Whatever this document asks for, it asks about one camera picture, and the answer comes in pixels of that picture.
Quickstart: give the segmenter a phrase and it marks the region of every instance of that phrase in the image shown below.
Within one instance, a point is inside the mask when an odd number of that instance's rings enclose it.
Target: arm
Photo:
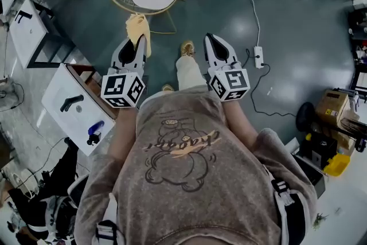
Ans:
[[[254,143],[257,138],[257,131],[248,121],[243,113],[238,100],[223,102],[224,114],[227,119],[229,129],[250,151],[254,151]]]
[[[116,120],[115,135],[107,154],[96,155],[76,214],[74,236],[78,245],[90,245],[96,225],[106,211],[108,194],[114,189],[121,168],[135,142],[138,111],[121,109]]]

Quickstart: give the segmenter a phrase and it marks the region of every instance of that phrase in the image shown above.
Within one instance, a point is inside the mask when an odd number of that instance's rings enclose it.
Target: gray floor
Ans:
[[[112,52],[126,36],[125,21],[129,14],[111,0],[46,1],[87,60],[105,74]],[[271,73],[261,81],[253,96],[258,110],[296,114],[303,102],[317,102],[325,88],[349,85],[354,71],[346,20],[346,12],[352,5],[350,0],[255,0],[255,3],[264,61],[271,66]],[[252,53],[257,26],[250,0],[178,1],[170,12],[178,33],[151,37],[153,53],[145,69],[149,75],[149,95],[159,91],[165,83],[177,86],[175,61],[179,45],[185,39],[196,44],[196,60],[203,73],[208,67],[202,47],[207,32],[232,44],[241,60],[246,58],[246,48]],[[152,19],[151,28],[169,29],[168,24],[158,16]],[[0,57],[3,58],[5,34],[1,34]],[[265,71],[256,69],[253,60],[246,69],[252,86]],[[13,111],[0,112],[0,120],[20,153],[20,160],[36,170],[46,160],[53,144],[64,137],[41,104],[54,69],[23,70],[9,38],[6,72],[25,87],[25,102]],[[283,142],[300,136],[292,116],[257,114],[250,95],[241,105],[258,130],[270,127]],[[65,146],[61,143],[56,150],[45,168],[53,167]],[[79,161],[88,166],[82,154]]]

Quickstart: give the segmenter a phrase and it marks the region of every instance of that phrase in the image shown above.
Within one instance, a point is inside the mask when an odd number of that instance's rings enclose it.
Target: person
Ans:
[[[276,133],[257,133],[238,101],[221,103],[208,91],[193,56],[193,43],[184,42],[179,91],[166,85],[139,111],[120,110],[107,154],[93,159],[76,216],[78,245],[99,242],[113,199],[111,232],[125,244],[280,244],[270,174],[303,195],[308,225],[315,217],[315,189]],[[289,225],[300,222],[295,216]]]
[[[19,243],[23,242],[21,244],[30,244],[30,240],[37,242],[39,239],[49,242],[54,241],[50,240],[51,236],[48,231],[49,224],[46,222],[45,217],[46,210],[48,209],[47,200],[55,197],[57,202],[58,199],[61,201],[62,197],[68,196],[68,188],[75,181],[77,152],[79,150],[69,138],[65,139],[65,143],[68,145],[66,152],[54,167],[49,178],[45,179],[44,186],[34,198],[29,200],[23,194],[22,190],[14,188],[10,182],[5,181],[3,194],[9,194],[17,209],[17,213],[26,224],[16,234]],[[58,209],[56,219],[57,233],[55,236],[52,236],[52,239],[54,237],[56,239],[62,239],[72,236],[75,216],[76,208],[69,205],[68,197],[66,197]]]

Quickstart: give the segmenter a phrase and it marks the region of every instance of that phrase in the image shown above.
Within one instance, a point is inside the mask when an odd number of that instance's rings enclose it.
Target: sneaker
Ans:
[[[181,44],[181,56],[194,57],[194,50],[194,44],[190,40],[187,40]]]
[[[174,91],[173,87],[171,85],[165,84],[162,87],[162,91]]]

